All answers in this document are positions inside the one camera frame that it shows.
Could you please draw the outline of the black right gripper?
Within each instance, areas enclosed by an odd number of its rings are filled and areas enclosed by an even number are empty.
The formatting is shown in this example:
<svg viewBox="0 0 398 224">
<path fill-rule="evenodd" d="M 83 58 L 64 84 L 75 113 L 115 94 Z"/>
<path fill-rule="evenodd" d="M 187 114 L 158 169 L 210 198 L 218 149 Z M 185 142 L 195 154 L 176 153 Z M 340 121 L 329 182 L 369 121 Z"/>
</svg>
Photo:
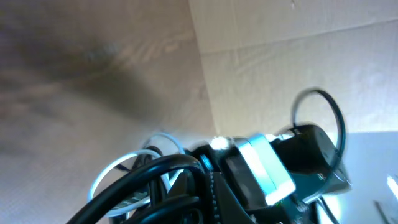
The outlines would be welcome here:
<svg viewBox="0 0 398 224">
<path fill-rule="evenodd" d="M 294 193 L 272 207 L 248 210 L 238 199 L 225 162 L 237 138 L 226 139 L 224 149 L 204 144 L 192 151 L 191 155 L 210 173 L 215 223 L 319 223 L 317 207 L 332 223 L 338 223 L 324 195 L 349 189 L 341 161 L 345 134 L 341 133 L 334 145 L 326 132 L 314 124 L 289 131 L 289 136 L 267 139 L 296 184 Z"/>
</svg>

